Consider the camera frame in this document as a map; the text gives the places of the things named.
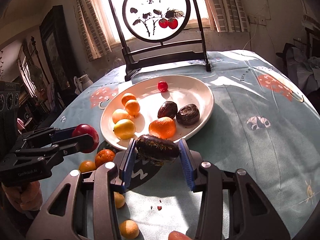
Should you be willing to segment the person's left hand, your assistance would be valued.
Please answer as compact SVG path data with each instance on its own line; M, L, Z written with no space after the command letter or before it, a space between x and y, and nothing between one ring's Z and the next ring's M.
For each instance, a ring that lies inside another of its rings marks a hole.
M6 187L2 189L12 206L19 212L39 210L42 203L42 192L39 181L27 184L25 189L21 187Z

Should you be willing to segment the person's right hand fingertip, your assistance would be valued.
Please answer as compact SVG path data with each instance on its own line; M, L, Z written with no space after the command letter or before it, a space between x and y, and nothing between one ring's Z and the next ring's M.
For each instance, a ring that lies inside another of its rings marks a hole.
M192 239L181 232L172 231L171 233L169 233L168 240L192 240Z

